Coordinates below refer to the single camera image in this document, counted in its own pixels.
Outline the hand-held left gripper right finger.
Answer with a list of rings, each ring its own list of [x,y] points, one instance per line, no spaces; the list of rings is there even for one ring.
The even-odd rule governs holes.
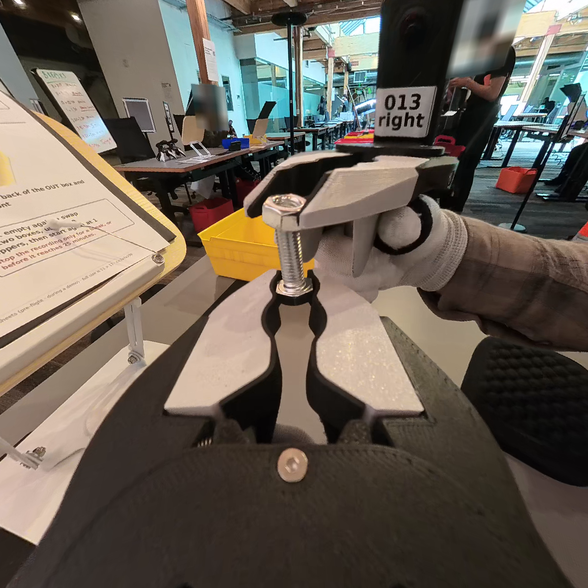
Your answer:
[[[351,421],[371,432],[387,418],[420,418],[424,406],[378,312],[328,277],[312,276],[313,342],[306,397],[328,443]]]

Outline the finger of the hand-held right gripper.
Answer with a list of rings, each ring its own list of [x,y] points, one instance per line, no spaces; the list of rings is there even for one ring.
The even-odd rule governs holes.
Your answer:
[[[291,156],[273,168],[246,196],[245,216],[260,217],[267,198],[275,195],[296,195],[311,202],[329,173],[357,164],[357,155],[345,152],[303,152]]]
[[[316,229],[372,217],[406,206],[420,167],[428,160],[377,156],[375,161],[327,173],[299,217],[301,229]]]

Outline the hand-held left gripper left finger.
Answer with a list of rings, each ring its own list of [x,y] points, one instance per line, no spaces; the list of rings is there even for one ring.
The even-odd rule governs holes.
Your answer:
[[[275,334],[281,327],[276,270],[242,286],[208,316],[164,409],[174,416],[237,421],[270,443],[282,397]]]

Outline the silver hex bolt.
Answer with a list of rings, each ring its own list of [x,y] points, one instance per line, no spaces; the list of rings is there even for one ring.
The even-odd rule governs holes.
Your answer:
[[[295,194],[269,196],[262,206],[262,220],[277,231],[296,232],[306,199]]]

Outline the silver hex nut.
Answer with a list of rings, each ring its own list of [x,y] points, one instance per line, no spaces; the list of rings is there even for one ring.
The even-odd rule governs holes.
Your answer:
[[[281,280],[276,292],[291,303],[303,300],[313,289],[312,278],[305,274],[300,233],[275,229],[275,241],[281,264]]]

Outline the yellow plastic bin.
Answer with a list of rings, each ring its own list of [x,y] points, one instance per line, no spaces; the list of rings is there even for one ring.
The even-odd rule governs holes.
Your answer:
[[[275,231],[261,217],[240,209],[198,234],[218,276],[250,282],[269,270],[280,270]]]

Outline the person's right hand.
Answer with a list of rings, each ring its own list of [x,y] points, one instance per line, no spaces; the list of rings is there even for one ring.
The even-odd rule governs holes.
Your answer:
[[[379,291],[411,286],[435,292],[449,283],[467,247],[463,219],[420,195],[408,206],[379,216],[364,271],[352,274],[352,237],[342,226],[327,230],[315,254],[315,275],[329,277],[368,302]]]

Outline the red floor bin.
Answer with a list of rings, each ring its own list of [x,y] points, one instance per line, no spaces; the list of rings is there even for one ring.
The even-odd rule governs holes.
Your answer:
[[[260,184],[260,182],[260,179],[246,180],[238,178],[236,180],[236,196],[241,208],[243,207],[246,196],[249,195],[254,190],[254,188]]]
[[[233,202],[222,196],[205,199],[188,207],[196,233],[200,233],[234,212]]]

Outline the black floor pole stand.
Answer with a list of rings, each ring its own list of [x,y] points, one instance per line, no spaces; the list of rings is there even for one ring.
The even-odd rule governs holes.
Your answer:
[[[277,12],[271,17],[271,23],[275,26],[286,28],[288,43],[288,91],[289,91],[289,151],[294,156],[295,149],[295,127],[298,122],[298,113],[296,109],[296,93],[298,85],[295,85],[294,69],[294,47],[293,47],[293,29],[306,23],[307,16],[305,13],[290,8],[288,11]]]

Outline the wooden document stand board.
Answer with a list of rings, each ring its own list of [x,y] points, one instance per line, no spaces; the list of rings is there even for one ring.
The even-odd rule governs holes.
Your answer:
[[[33,112],[27,107],[25,108],[34,113],[37,117],[39,117],[44,122],[44,124],[46,124],[56,134],[62,137],[63,141],[67,142],[69,145],[71,145],[73,149],[79,152],[81,157],[84,157],[91,165],[96,167],[100,173],[104,174],[104,176],[106,176],[108,180],[116,186],[116,192],[120,191],[121,193],[125,194],[123,200],[129,199],[132,201],[130,207],[134,209],[140,217],[145,217],[145,220],[149,225],[153,226],[155,230],[163,236],[172,236],[173,239],[170,240],[167,246],[159,252],[164,257],[165,268],[158,276],[155,276],[149,282],[139,287],[138,290],[132,292],[125,299],[120,301],[120,303],[116,303],[114,306],[112,306],[107,311],[102,313],[98,318],[92,320],[91,323],[89,323],[85,327],[82,327],[76,333],[68,337],[64,342],[52,348],[46,354],[44,354],[39,359],[34,361],[33,364],[31,364],[24,370],[20,371],[18,374],[10,378],[8,381],[1,383],[1,394],[6,394],[8,391],[18,386],[23,380],[31,376],[35,371],[37,371],[42,366],[44,366],[49,361],[58,356],[60,353],[65,351],[67,348],[69,348],[72,344],[77,342],[84,335],[88,334],[94,327],[98,326],[100,322],[121,310],[122,307],[124,307],[124,305],[129,303],[134,298],[138,298],[140,294],[148,290],[151,286],[157,284],[164,276],[169,275],[173,270],[175,270],[180,265],[180,262],[183,261],[187,252],[185,239],[181,235],[179,229],[175,228],[172,222],[160,210],[158,210],[158,208],[154,204],[152,204],[146,197],[144,197],[129,181],[127,181],[121,173],[119,173],[113,166],[108,164],[99,154],[95,153],[93,149],[89,147],[86,143],[84,143],[84,141],[81,138],[75,135],[74,132],[67,129],[65,126],[58,123],[57,121],[54,121],[48,116]],[[8,343],[13,342],[15,339],[19,338],[27,331],[34,328],[35,326],[40,325],[42,322],[48,320],[55,314],[66,309],[74,302],[80,300],[82,297],[90,294],[99,286],[104,285],[106,281],[95,286],[92,290],[89,290],[79,295],[78,297],[72,299],[69,303],[62,305],[56,308],[54,311],[41,316],[39,319],[34,320],[33,322],[25,325],[24,327],[21,327],[16,332],[1,337],[1,349]]]

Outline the white page ledge bar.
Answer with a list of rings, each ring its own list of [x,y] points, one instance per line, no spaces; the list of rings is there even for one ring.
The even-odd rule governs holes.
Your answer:
[[[158,276],[164,268],[165,261],[162,265],[157,265],[148,257],[8,343],[1,349],[1,383],[8,381],[116,303],[120,303]]]

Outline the orange floor bin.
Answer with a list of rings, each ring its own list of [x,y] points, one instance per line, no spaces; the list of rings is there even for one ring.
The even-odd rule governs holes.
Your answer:
[[[526,194],[537,178],[537,168],[510,166],[500,170],[496,189],[510,194]]]

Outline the grey desk wood edge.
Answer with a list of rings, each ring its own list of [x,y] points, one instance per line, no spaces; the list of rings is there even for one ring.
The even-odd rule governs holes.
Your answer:
[[[236,178],[233,169],[252,159],[261,163],[261,171],[266,172],[264,159],[276,154],[278,147],[287,145],[283,139],[269,140],[267,143],[251,146],[240,151],[224,151],[219,155],[210,157],[189,156],[187,158],[169,159],[165,162],[156,158],[140,160],[128,164],[115,166],[115,169],[127,177],[128,174],[139,178],[148,178],[153,184],[153,191],[159,201],[162,213],[173,223],[176,223],[176,214],[183,212],[183,208],[174,205],[171,194],[166,189],[165,180],[172,175],[189,175],[192,180],[202,180],[209,176],[219,178],[222,196],[233,203],[234,209],[239,208],[239,200],[236,193]]]

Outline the black textured wrist pad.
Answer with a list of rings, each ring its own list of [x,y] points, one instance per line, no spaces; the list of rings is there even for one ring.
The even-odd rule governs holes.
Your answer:
[[[587,369],[552,350],[495,337],[474,349],[461,391],[507,454],[587,487]]]

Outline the framed sign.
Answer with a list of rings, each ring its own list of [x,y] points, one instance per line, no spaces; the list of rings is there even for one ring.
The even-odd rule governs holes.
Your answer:
[[[128,118],[134,118],[144,134],[156,133],[151,106],[147,98],[122,98]]]

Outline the printed instruction sheet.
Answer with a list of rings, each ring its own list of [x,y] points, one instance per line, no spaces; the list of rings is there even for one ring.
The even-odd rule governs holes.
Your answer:
[[[124,193],[1,93],[1,337],[162,251]]]

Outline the whiteboard easel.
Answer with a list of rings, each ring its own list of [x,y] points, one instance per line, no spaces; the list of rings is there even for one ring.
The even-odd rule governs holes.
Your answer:
[[[116,149],[114,138],[75,73],[45,68],[33,68],[31,73],[63,123],[88,146],[98,154]]]

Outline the white stand bracket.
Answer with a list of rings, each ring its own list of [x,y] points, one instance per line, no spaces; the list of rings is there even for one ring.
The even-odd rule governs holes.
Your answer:
[[[141,306],[141,298],[134,298],[123,308],[129,341],[128,363],[131,365],[143,364],[145,362]]]

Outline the red handled caddy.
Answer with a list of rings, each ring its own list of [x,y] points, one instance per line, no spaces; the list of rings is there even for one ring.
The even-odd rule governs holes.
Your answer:
[[[458,143],[455,137],[450,135],[438,135],[435,137],[434,146],[441,146],[445,150],[445,155],[454,158],[460,158],[466,150],[466,146]]]

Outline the wooden support post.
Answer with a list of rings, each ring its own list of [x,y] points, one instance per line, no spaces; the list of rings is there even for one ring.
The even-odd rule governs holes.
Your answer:
[[[197,63],[202,84],[218,85],[217,80],[211,80],[206,64],[204,40],[210,41],[210,31],[206,6],[204,1],[186,1],[190,30],[194,41]]]

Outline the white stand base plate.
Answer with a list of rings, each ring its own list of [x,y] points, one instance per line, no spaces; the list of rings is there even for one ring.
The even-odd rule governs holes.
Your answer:
[[[130,364],[120,350],[69,399],[16,445],[18,452],[44,449],[37,468],[12,457],[1,461],[1,528],[37,545],[59,509],[78,464],[108,412],[137,377],[166,349],[146,341],[145,356]]]

